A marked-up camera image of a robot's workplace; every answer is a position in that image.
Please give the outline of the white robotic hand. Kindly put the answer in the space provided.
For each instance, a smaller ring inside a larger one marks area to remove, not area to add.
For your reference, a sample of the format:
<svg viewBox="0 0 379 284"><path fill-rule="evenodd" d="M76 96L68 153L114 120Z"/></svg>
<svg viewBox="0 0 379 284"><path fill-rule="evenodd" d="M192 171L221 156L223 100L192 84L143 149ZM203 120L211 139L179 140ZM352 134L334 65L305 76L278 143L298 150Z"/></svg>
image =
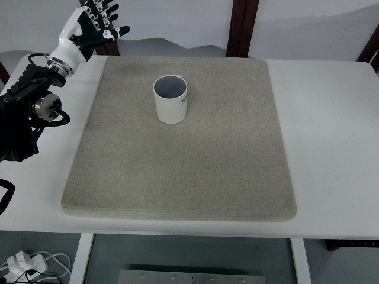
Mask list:
<svg viewBox="0 0 379 284"><path fill-rule="evenodd" d="M130 32L129 26L106 29L118 19L119 4L112 4L113 0L85 0L85 7L75 9L59 35L58 47L47 58L49 69L76 70L88 60L81 49L110 44Z"/></svg>

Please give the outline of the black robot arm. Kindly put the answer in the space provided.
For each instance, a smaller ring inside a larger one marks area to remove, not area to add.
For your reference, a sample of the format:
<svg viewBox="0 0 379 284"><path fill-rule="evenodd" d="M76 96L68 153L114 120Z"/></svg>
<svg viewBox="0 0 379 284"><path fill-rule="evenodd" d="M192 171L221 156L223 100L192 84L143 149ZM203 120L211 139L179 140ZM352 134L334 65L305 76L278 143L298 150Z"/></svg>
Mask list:
<svg viewBox="0 0 379 284"><path fill-rule="evenodd" d="M1 160L21 162L39 153L37 141L43 130L70 122L60 98L49 88L64 86L97 47L130 31L128 26L111 28L118 8L113 1L85 1L67 21L58 47L47 55L46 66L30 62L1 95Z"/></svg>

